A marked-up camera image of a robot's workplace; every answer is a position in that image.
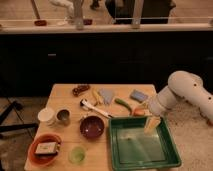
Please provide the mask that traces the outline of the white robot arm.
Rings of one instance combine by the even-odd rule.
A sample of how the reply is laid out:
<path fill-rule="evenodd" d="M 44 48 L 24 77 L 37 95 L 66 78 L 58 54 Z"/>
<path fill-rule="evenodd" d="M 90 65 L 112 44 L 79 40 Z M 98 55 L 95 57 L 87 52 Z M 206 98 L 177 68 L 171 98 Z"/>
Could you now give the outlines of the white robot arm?
<path fill-rule="evenodd" d="M 197 106 L 213 125 L 213 95 L 203 87 L 203 80 L 187 71 L 176 71 L 168 77 L 167 85 L 148 100 L 151 116 L 147 118 L 145 133 L 151 133 L 161 122 L 161 117 L 176 106 L 182 99 Z"/>

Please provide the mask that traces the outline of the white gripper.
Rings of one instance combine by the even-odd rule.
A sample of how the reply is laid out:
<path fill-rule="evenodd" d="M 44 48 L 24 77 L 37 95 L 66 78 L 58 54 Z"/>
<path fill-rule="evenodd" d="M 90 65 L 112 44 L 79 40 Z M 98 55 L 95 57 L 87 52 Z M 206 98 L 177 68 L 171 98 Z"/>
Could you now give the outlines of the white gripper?
<path fill-rule="evenodd" d="M 148 108 L 149 111 L 155 116 L 163 116 L 166 112 L 166 108 L 160 104 L 156 96 L 151 97 L 148 100 Z M 144 133 L 149 133 L 149 126 L 150 131 L 153 132 L 160 123 L 161 123 L 160 117 L 152 117 L 152 118 L 147 117 L 144 126 Z"/>

